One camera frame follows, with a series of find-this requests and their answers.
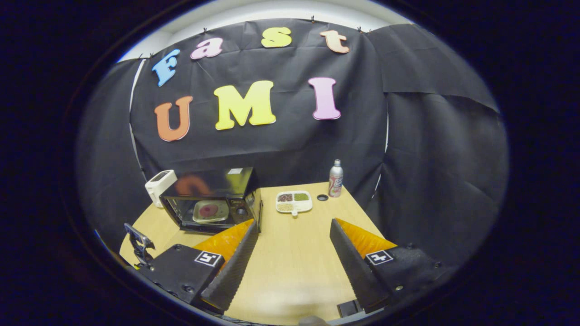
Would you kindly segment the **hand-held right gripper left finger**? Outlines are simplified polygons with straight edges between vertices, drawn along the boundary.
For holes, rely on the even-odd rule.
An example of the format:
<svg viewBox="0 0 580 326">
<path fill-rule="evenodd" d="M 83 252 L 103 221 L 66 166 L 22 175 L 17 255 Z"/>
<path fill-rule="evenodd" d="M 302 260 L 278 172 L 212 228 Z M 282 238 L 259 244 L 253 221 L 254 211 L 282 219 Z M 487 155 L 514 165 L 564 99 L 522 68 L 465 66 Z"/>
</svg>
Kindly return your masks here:
<svg viewBox="0 0 580 326">
<path fill-rule="evenodd" d="M 196 246 L 174 244 L 154 258 L 139 247 L 137 271 L 191 306 L 223 313 L 238 291 L 258 235 L 258 223 L 251 219 Z"/>
</svg>

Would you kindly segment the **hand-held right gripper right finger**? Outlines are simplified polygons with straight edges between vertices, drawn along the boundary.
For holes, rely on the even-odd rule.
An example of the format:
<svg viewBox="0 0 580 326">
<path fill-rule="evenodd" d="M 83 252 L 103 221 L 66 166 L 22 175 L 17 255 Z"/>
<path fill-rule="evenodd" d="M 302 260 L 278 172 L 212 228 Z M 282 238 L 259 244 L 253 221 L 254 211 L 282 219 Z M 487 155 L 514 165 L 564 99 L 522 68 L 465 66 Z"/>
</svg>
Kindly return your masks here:
<svg viewBox="0 0 580 326">
<path fill-rule="evenodd" d="M 400 309 L 441 287 L 454 267 L 414 246 L 398 246 L 342 219 L 330 239 L 360 307 L 367 313 Z"/>
</svg>

